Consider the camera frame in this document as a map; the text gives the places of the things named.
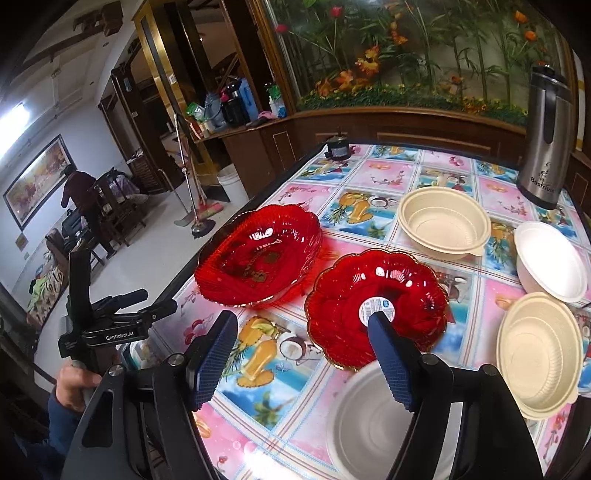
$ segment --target blue gripper pad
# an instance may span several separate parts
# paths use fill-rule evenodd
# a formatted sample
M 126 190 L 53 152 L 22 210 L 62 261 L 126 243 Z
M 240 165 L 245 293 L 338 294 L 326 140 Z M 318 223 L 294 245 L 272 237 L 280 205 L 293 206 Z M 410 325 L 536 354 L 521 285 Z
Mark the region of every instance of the blue gripper pad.
M 185 355 L 189 356 L 186 381 L 193 392 L 191 409 L 199 410 L 213 397 L 226 362 L 238 337 L 236 315 L 224 310 L 207 335 L 195 338 Z
M 408 411 L 414 411 L 416 400 L 411 390 L 411 374 L 403 360 L 405 353 L 410 353 L 410 360 L 414 360 L 415 355 L 408 351 L 410 346 L 405 345 L 410 340 L 396 333 L 383 312 L 376 312 L 369 317 L 368 336 L 394 399 Z M 418 349 L 414 344 L 411 346 L 420 358 Z

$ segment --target thermos handle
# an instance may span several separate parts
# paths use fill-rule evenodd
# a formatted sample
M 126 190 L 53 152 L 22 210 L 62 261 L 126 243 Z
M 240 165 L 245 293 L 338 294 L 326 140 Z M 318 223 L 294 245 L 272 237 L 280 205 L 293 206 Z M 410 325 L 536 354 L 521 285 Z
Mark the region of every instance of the thermos handle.
M 554 139 L 556 120 L 556 87 L 546 86 L 544 97 L 544 141 L 550 145 Z

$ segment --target red flower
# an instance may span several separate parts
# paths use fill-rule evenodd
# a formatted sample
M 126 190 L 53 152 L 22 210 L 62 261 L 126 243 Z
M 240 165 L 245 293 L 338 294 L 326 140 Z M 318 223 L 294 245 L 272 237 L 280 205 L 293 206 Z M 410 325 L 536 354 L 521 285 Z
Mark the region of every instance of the red flower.
M 330 9 L 330 16 L 332 18 L 339 18 L 343 14 L 343 7 L 333 7 Z

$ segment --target framed painting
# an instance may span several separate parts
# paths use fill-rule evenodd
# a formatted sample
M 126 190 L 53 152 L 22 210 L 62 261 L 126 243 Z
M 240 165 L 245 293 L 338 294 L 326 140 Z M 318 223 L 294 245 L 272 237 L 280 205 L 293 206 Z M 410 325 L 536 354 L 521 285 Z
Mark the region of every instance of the framed painting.
M 62 173 L 74 165 L 61 135 L 49 142 L 4 193 L 4 201 L 23 230 L 46 200 L 65 181 Z

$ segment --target small motor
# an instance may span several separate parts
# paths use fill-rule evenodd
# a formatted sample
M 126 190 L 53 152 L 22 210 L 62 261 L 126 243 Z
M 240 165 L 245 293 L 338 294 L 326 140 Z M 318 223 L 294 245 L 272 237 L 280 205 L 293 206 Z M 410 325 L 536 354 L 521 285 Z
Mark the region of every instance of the small motor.
M 326 141 L 328 151 L 325 153 L 326 158 L 336 161 L 345 161 L 351 156 L 351 149 L 349 148 L 349 141 L 345 135 L 342 135 L 340 128 L 334 137 L 330 137 Z

